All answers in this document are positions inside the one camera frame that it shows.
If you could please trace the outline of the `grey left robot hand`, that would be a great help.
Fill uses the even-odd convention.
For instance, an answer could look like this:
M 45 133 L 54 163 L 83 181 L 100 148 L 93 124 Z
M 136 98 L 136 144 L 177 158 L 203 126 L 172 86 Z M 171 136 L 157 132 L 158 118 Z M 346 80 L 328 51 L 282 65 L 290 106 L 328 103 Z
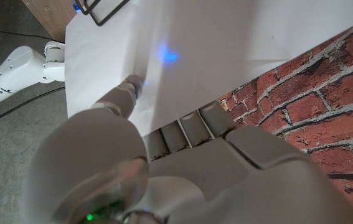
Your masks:
M 24 223 L 353 223 L 353 207 L 305 154 L 211 102 L 146 136 L 129 120 L 136 75 L 38 148 Z

